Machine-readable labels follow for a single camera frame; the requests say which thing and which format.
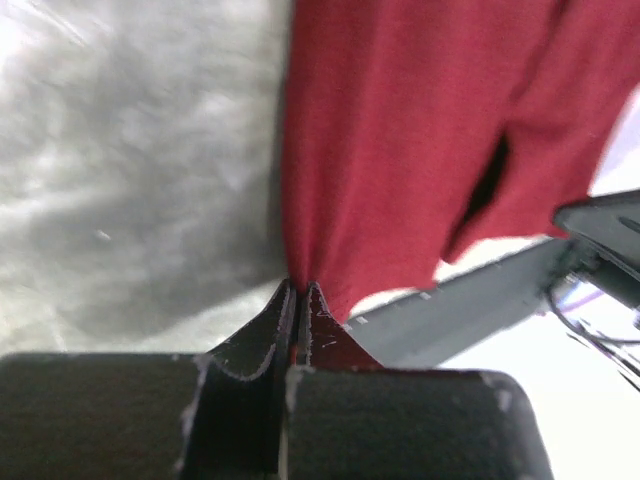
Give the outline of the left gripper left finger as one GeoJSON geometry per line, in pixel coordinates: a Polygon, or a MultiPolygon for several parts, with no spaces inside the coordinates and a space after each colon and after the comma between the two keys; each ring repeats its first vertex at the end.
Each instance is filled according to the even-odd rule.
{"type": "Polygon", "coordinates": [[[296,294],[201,354],[1,361],[5,479],[274,479],[296,294]]]}

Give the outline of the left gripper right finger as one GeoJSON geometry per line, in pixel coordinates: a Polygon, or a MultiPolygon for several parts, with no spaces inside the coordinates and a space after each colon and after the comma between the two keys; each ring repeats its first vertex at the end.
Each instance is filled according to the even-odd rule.
{"type": "Polygon", "coordinates": [[[285,383],[283,479],[552,477],[531,402],[491,370],[382,366],[311,284],[285,383]]]}

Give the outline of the dark red t shirt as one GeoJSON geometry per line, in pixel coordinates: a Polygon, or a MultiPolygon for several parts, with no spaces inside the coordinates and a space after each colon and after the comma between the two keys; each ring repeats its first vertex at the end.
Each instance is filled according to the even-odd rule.
{"type": "Polygon", "coordinates": [[[639,82],[635,1],[299,1],[289,274],[348,318],[486,238],[556,235],[639,82]]]}

